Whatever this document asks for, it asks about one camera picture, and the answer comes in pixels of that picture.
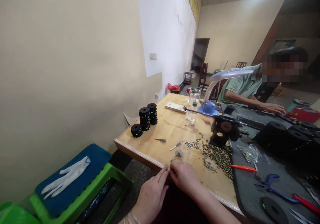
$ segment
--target blue lamp base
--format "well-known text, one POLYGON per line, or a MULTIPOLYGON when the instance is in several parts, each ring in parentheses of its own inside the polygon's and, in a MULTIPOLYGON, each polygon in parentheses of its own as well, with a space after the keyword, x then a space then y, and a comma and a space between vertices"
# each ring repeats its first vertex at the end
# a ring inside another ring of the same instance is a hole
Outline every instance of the blue lamp base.
POLYGON ((216 105, 212 101, 206 101, 199 106, 199 112, 207 115, 218 115, 218 110, 216 110, 216 105))

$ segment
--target light switch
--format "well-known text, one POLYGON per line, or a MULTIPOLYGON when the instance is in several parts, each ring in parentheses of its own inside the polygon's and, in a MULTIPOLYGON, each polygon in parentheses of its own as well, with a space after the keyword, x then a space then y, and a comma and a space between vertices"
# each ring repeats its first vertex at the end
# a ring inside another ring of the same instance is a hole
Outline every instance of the light switch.
POLYGON ((150 60, 156 60, 157 54, 156 53, 150 53, 150 60))

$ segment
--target hand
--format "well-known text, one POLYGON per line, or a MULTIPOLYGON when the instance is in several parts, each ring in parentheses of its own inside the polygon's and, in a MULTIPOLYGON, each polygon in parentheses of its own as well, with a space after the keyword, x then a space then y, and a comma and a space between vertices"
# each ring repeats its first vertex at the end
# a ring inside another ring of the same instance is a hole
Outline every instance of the hand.
POLYGON ((263 103, 260 102, 258 104, 258 109, 260 111, 268 111, 268 112, 272 112, 272 113, 277 113, 280 115, 285 115, 286 111, 284 110, 283 106, 277 105, 277 104, 273 104, 273 103, 263 103))
POLYGON ((173 161, 169 173, 176 186, 190 197, 193 190, 201 186, 196 172, 189 163, 173 161))
POLYGON ((151 223, 162 208, 164 196, 169 188, 169 186, 164 185, 168 176, 167 169, 167 167, 162 168, 156 176, 146 181, 140 189, 137 203, 132 208, 131 213, 141 224, 151 223))

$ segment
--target wooden workbench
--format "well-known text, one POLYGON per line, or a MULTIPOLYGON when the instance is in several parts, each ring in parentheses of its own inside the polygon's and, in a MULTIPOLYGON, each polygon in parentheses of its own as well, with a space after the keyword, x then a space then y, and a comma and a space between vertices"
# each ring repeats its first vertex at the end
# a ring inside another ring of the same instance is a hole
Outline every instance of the wooden workbench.
POLYGON ((203 156, 200 150, 193 150, 192 148, 188 148, 188 150, 185 143, 182 142, 183 140, 193 142, 201 138, 200 143, 202 143, 202 140, 206 143, 206 140, 212 135, 211 126, 201 118, 211 123, 213 118, 196 114, 195 127, 184 126, 185 124, 191 124, 188 123, 186 115, 165 108, 168 102, 189 106, 187 96, 168 93, 157 103, 158 123, 151 126, 138 138, 133 138, 131 130, 128 128, 118 138, 114 139, 117 148, 156 171, 159 171, 163 166, 169 167, 170 161, 176 155, 177 150, 182 149, 184 156, 177 157, 175 161, 190 163, 194 167, 199 180, 220 202, 241 213, 235 197, 233 182, 224 175, 221 169, 217 168, 217 173, 207 170, 203 166, 203 156), (162 144, 154 138, 167 139, 167 142, 162 144), (180 141, 182 142, 181 146, 169 151, 180 141))

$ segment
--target green shirt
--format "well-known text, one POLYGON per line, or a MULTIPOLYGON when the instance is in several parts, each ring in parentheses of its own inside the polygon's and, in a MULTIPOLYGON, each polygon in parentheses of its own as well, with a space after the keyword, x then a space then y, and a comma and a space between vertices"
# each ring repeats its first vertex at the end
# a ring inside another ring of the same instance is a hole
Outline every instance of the green shirt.
POLYGON ((239 95, 243 97, 249 97, 250 95, 254 95, 257 93, 257 90, 259 86, 262 83, 262 78, 257 78, 256 75, 259 70, 259 67, 262 64, 256 65, 256 66, 248 66, 243 67, 241 69, 246 70, 253 70, 253 73, 251 75, 241 76, 241 77, 234 77, 227 80, 227 82, 223 85, 221 93, 218 97, 217 102, 221 102, 224 104, 230 104, 234 106, 246 106, 239 103, 234 103, 232 101, 229 101, 225 98, 227 90, 233 91, 235 93, 238 93, 239 95))

